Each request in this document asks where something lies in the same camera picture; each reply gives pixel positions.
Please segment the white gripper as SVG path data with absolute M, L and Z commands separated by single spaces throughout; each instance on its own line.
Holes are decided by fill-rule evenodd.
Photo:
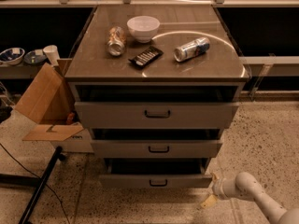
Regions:
M 212 207 L 218 199 L 228 200 L 231 198 L 237 198 L 239 195 L 239 189 L 236 186 L 234 178 L 221 178 L 215 173 L 211 173 L 212 181 L 214 182 L 212 186 L 213 194 L 209 195 L 203 202 L 200 203 L 200 206 L 203 209 Z

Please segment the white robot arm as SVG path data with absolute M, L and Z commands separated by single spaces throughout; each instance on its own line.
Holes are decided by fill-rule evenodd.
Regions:
M 212 175 L 212 193 L 200 203 L 202 208 L 214 205 L 217 200 L 232 198 L 257 204 L 269 224 L 299 224 L 299 208 L 285 209 L 271 198 L 257 179 L 247 172 L 240 172 L 234 178 L 217 178 Z

